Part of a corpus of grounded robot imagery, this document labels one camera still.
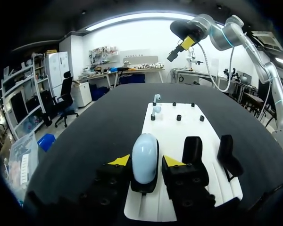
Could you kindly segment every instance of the trash bin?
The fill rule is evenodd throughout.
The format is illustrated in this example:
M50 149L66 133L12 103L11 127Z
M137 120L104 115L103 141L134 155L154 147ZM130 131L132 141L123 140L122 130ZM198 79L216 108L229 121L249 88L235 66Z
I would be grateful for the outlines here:
M45 134L39 141L38 145L47 152L52 144L55 142L55 136L53 134L47 133Z

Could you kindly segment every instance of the robotic arm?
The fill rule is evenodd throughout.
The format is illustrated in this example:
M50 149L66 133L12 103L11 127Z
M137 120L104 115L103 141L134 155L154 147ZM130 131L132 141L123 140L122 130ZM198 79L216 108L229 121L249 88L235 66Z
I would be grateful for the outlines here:
M283 129L283 86L277 69L272 62L263 63L253 42L243 33L243 21L233 15L229 17L224 28L219 27L214 19L206 14L200 14L189 22L174 21L171 31L183 40L169 55L172 62L178 52L188 50L208 35L214 47L220 51L243 45L255 65L260 81L264 84L271 82L271 91L275 102L278 128Z

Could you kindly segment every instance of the computer monitor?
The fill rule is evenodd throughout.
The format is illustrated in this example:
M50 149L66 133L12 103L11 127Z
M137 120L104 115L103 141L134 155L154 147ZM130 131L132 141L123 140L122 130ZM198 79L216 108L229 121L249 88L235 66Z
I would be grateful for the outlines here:
M246 74L246 73L243 73L243 76L246 78L246 81L247 81L247 84L251 84L251 76Z

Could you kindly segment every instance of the white board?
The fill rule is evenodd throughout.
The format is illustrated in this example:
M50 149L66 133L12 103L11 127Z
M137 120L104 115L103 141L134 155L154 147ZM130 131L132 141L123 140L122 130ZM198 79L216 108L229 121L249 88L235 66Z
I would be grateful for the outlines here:
M228 182L224 168L217 160L220 139L210 122L200 108L191 104L157 103L161 112L156 114L155 121L151 121L152 103L148 104L144 125L141 133L151 133L159 143L158 180L154 191L142 196L134 192L129 186L124 214L127 218L141 221L176 221L172 201L169 199L166 186L161 174L161 159L167 155L181 161L186 137L200 137L202 140L202 162L205 165L209 184L206 187L216 199L215 207L234 197L242 199L242 190L238 178Z

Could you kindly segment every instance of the white drawer unit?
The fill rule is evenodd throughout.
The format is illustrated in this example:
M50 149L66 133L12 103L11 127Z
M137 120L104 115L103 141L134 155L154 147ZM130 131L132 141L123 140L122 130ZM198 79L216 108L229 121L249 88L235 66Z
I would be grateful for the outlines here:
M71 88L71 96L75 100L78 107L85 107L92 101L89 83L81 83Z

